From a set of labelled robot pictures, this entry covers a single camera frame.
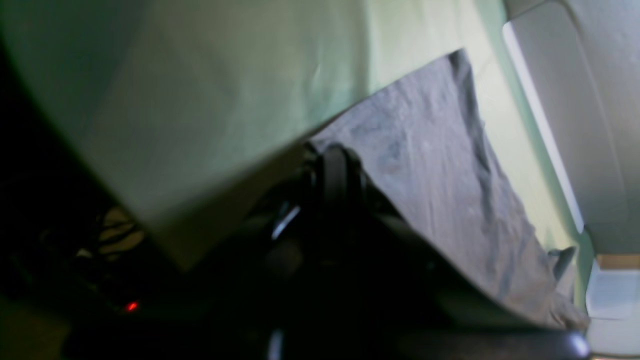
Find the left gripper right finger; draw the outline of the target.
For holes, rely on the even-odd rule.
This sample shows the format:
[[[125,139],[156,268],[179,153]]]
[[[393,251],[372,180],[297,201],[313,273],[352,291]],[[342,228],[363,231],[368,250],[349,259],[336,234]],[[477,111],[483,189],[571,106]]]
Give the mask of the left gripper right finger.
[[[322,353],[348,360],[587,360],[574,330],[491,299],[409,226],[358,156],[322,153]]]

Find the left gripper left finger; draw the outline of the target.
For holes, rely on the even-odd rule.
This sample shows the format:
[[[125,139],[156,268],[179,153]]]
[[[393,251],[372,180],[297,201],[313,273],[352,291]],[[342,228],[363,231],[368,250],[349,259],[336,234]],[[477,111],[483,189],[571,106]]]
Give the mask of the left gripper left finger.
[[[299,166],[293,169],[294,161]],[[322,173],[317,150],[291,148],[270,162],[268,174],[291,176],[273,183],[243,219],[229,219],[237,203],[215,205],[205,217],[206,253],[190,268],[158,284],[134,314],[87,323],[65,342],[70,360],[240,360],[265,354],[274,328],[267,319],[285,280],[303,260],[298,217],[304,196]]]

